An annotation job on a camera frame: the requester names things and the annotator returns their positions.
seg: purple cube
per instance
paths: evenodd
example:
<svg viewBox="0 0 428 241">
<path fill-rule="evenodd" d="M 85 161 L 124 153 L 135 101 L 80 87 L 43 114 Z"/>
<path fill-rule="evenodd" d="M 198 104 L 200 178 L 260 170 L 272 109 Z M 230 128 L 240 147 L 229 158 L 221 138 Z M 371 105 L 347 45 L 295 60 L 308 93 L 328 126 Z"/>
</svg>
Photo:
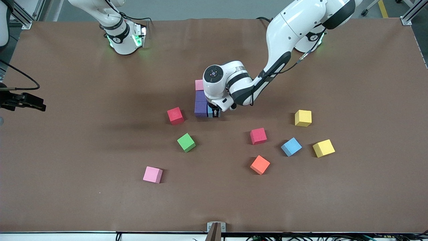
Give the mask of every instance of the purple cube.
<svg viewBox="0 0 428 241">
<path fill-rule="evenodd" d="M 208 117 L 207 114 L 207 102 L 195 102 L 195 116 L 196 117 Z"/>
<path fill-rule="evenodd" d="M 207 98 L 205 98 L 205 93 L 203 90 L 198 90 L 196 92 L 195 102 L 207 102 Z"/>
</svg>

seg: blue cube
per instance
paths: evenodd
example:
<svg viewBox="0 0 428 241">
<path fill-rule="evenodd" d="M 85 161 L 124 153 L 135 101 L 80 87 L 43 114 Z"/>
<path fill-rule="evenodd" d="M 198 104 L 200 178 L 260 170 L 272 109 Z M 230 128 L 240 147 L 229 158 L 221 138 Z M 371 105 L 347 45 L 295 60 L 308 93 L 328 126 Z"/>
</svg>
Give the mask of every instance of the blue cube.
<svg viewBox="0 0 428 241">
<path fill-rule="evenodd" d="M 196 91 L 196 98 L 195 98 L 196 102 L 207 102 L 207 98 L 205 98 L 205 93 L 203 90 L 198 90 Z"/>
<path fill-rule="evenodd" d="M 195 116 L 196 117 L 208 117 L 207 114 L 207 102 L 195 102 Z"/>
<path fill-rule="evenodd" d="M 293 137 L 291 140 L 282 145 L 281 149 L 289 157 L 296 153 L 298 150 L 302 149 L 302 146 L 297 142 L 296 138 Z"/>
<path fill-rule="evenodd" d="M 208 118 L 220 117 L 220 110 L 214 112 L 214 110 L 209 105 L 207 105 L 207 112 L 208 112 Z"/>
</svg>

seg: gray floor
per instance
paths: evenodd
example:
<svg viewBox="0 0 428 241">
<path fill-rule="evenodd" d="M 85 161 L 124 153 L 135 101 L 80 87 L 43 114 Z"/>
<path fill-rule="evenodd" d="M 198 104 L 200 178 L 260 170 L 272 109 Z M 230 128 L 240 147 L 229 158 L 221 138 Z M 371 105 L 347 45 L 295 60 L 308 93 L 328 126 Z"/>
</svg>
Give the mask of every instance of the gray floor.
<svg viewBox="0 0 428 241">
<path fill-rule="evenodd" d="M 119 10 L 128 16 L 141 18 L 151 17 L 153 20 L 184 20 L 189 18 L 256 18 L 264 16 L 271 18 L 287 6 L 292 0 L 128 0 Z M 357 7 L 353 18 L 362 18 L 361 12 L 372 2 L 363 0 Z M 67 0 L 51 0 L 45 21 L 95 21 L 86 12 L 72 6 Z M 384 0 L 389 17 L 403 15 L 409 7 L 405 3 L 394 0 Z M 369 10 L 365 18 L 381 18 L 379 6 L 376 4 Z M 428 59 L 428 10 L 422 10 L 413 19 L 413 30 L 425 59 Z M 11 34 L 18 38 L 21 30 L 14 28 Z M 10 61 L 15 49 L 15 40 L 11 39 L 8 48 L 0 54 L 0 58 Z"/>
</svg>

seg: light blue cube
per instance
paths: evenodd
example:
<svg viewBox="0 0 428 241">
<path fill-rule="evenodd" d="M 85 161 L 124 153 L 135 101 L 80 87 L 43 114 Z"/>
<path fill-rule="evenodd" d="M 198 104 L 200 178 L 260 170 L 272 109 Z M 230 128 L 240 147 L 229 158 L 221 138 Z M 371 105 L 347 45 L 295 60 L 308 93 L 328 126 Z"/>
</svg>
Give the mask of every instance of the light blue cube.
<svg viewBox="0 0 428 241">
<path fill-rule="evenodd" d="M 208 118 L 219 118 L 220 110 L 214 113 L 213 109 L 209 105 L 207 105 Z"/>
<path fill-rule="evenodd" d="M 298 150 L 302 149 L 302 146 L 297 142 L 296 138 L 291 138 L 288 142 L 281 146 L 281 149 L 289 157 L 296 153 Z"/>
</svg>

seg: brown table surface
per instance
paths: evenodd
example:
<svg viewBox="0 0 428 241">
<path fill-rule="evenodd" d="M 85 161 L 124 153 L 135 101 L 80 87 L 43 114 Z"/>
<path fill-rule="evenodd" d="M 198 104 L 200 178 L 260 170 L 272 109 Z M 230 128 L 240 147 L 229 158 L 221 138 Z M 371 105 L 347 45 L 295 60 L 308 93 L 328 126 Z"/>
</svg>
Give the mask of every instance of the brown table surface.
<svg viewBox="0 0 428 241">
<path fill-rule="evenodd" d="M 278 76 L 253 107 L 196 119 L 194 80 L 267 61 L 259 20 L 150 26 L 148 49 L 120 56 L 98 23 L 35 22 L 12 64 L 42 85 L 45 113 L 1 111 L 1 231 L 422 232 L 428 226 L 428 72 L 398 19 L 351 19 Z M 294 53 L 292 61 L 301 54 Z M 9 86 L 31 86 L 9 70 Z M 166 111 L 179 106 L 183 124 Z M 312 110 L 309 127 L 293 125 Z M 268 141 L 250 144 L 264 127 Z M 184 153 L 183 134 L 196 141 Z M 303 149 L 286 157 L 295 137 Z M 336 153 L 316 158 L 331 139 Z M 262 155 L 263 175 L 250 169 Z M 164 170 L 142 181 L 146 166 Z"/>
</svg>

